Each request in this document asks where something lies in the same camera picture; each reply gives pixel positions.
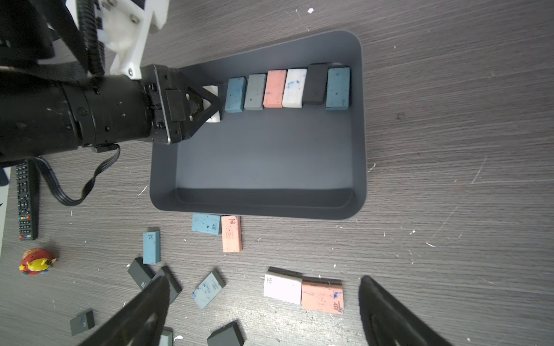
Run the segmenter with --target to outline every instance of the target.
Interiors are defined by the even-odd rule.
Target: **white eraser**
[[[217,96],[218,88],[216,85],[206,85],[206,86],[203,86],[203,88]],[[202,101],[204,101],[204,109],[207,109],[210,106],[209,101],[206,99],[202,99]],[[217,111],[208,120],[206,120],[206,122],[220,122],[220,121],[221,119],[219,118],[219,111]]]
[[[302,108],[302,94],[306,82],[306,69],[289,69],[286,73],[283,107]]]
[[[264,295],[292,304],[300,304],[302,279],[268,272],[265,274]]]

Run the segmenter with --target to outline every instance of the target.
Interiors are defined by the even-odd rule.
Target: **black cable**
[[[42,157],[33,157],[30,158],[30,160],[32,160],[37,165],[38,170],[42,173],[42,176],[44,177],[44,180],[46,180],[48,188],[50,189],[54,197],[63,205],[76,206],[81,204],[85,200],[86,196],[92,191],[96,177],[103,171],[107,170],[119,158],[119,154],[121,153],[120,146],[118,144],[111,144],[110,146],[117,147],[117,152],[109,159],[100,163],[100,165],[94,170],[93,177],[85,184],[85,186],[83,187],[83,191],[81,192],[81,198],[77,200],[71,199],[65,194],[65,192],[63,192],[60,183],[58,182],[58,179],[56,178],[56,175],[52,170],[52,167],[50,167],[45,159],[43,159]]]
[[[104,46],[98,41],[94,0],[77,0],[77,20],[89,55],[89,71],[96,77],[104,75]]]
[[[79,32],[73,22],[71,13],[65,6],[65,1],[60,0],[29,0],[33,7],[40,13],[48,24],[56,31],[65,42],[69,50],[77,58],[85,71],[89,69],[86,45],[83,44],[83,34]]]

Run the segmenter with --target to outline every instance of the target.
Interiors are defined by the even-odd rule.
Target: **pink eraser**
[[[283,108],[285,80],[286,70],[268,71],[268,81],[265,83],[264,107]]]
[[[223,252],[240,252],[240,216],[222,216],[221,229],[223,238]]]
[[[302,308],[328,313],[344,313],[342,286],[326,283],[302,283]]]

